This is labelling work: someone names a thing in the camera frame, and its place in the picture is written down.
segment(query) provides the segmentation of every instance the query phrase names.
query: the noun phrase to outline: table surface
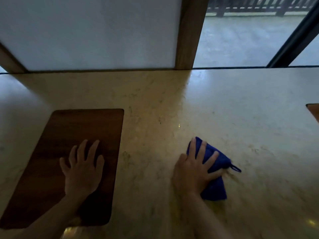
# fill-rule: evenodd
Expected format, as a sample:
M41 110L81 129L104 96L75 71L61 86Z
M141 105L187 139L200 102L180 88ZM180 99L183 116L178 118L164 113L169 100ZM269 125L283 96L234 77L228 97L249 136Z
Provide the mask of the table surface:
M236 238L317 238L319 68L0 76L0 214L52 111L123 108L110 222L66 238L188 238L170 178L199 136L242 173L207 202ZM17 230L0 231L10 238Z

